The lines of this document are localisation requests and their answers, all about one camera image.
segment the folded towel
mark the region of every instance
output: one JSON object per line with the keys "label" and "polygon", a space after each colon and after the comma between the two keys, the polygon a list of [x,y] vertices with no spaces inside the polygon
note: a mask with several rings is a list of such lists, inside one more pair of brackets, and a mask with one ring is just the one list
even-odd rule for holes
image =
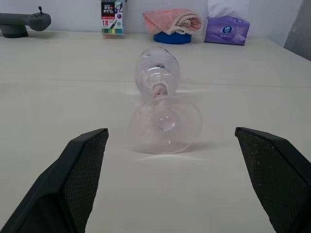
{"label": "folded towel", "polygon": [[143,16],[147,30],[152,34],[193,34],[202,27],[201,17],[188,9],[149,11],[144,12]]}

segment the tipped-over wine glass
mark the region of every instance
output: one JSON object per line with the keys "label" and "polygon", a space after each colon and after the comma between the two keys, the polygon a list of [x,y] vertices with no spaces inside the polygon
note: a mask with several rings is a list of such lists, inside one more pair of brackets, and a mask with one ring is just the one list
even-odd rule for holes
{"label": "tipped-over wine glass", "polygon": [[167,154],[182,151],[198,136],[202,118],[198,108],[174,97],[179,65],[167,50],[156,47],[142,53],[135,81],[150,100],[138,108],[130,133],[141,151]]}

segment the white table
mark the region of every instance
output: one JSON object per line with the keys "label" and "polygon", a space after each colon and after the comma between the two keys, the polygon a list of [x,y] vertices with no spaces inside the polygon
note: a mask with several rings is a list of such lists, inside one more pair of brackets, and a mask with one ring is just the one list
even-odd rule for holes
{"label": "white table", "polygon": [[0,37],[0,227],[71,139],[108,128],[87,233],[274,232],[234,131],[285,137],[311,160],[309,61],[262,38],[245,47],[163,45],[181,65],[177,94],[204,122],[190,150],[151,155],[132,150],[127,130],[141,104],[136,61],[158,44],[139,34],[30,35]]}

